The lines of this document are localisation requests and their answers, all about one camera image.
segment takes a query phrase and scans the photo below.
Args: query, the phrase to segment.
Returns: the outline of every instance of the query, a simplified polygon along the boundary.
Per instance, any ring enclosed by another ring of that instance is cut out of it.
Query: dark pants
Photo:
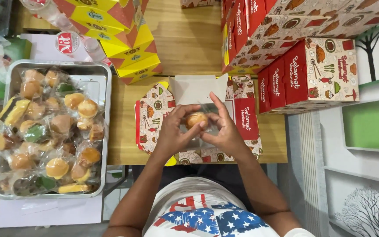
[[[144,165],[132,165],[134,181],[143,171]],[[191,164],[163,168],[159,190],[171,182],[184,177],[203,177],[224,186],[244,203],[248,211],[254,212],[245,192],[237,164]]]

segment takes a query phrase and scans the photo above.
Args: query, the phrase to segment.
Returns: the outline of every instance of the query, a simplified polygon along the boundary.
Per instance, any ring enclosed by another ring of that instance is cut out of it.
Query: white t-shirt
[[[227,189],[200,177],[176,180],[157,193],[143,236],[279,237]],[[297,228],[285,237],[314,235]]]

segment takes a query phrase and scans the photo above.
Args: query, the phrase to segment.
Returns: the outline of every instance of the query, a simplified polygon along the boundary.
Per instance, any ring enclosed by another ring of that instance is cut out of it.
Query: hand
[[[200,105],[178,105],[162,122],[157,145],[153,153],[159,154],[166,161],[171,156],[185,149],[188,143],[202,131],[205,122],[195,124],[186,133],[179,129],[182,118],[190,113],[197,112]]]
[[[238,128],[229,116],[226,106],[219,100],[219,98],[210,92],[210,99],[218,108],[218,115],[215,113],[208,113],[208,118],[219,129],[218,135],[213,136],[206,132],[201,132],[200,137],[203,141],[214,145],[224,153],[235,157],[242,151],[246,151],[248,146],[245,144]]]

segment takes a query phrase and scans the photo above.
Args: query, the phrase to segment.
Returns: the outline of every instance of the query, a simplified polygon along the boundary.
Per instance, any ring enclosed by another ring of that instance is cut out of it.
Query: aluminum tray
[[[105,108],[105,121],[109,126],[110,118],[110,101],[112,92],[112,73],[109,67],[103,63],[94,62],[59,62],[59,61],[36,61],[36,60],[18,60],[11,64],[7,73],[7,84],[5,87],[4,106],[7,101],[18,94],[20,91],[20,85],[22,83],[19,68],[43,68],[50,69],[53,66],[59,66],[59,68],[70,75],[70,78],[74,81],[79,81],[80,85],[85,85],[87,94],[92,100],[98,102],[99,105]],[[2,195],[0,199],[55,199],[55,198],[89,198],[95,197],[103,191],[106,181],[106,165],[107,165],[107,153],[108,153],[108,138],[103,139],[102,145],[102,170],[101,170],[101,182],[100,187],[92,192],[86,194],[42,194],[31,197],[18,197],[13,195]],[[7,161],[0,157],[0,168],[2,165],[8,166]]]

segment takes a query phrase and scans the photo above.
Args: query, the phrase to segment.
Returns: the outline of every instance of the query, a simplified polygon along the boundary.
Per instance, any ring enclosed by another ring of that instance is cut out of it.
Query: green shelf panel
[[[346,147],[379,149],[379,100],[342,107]]]

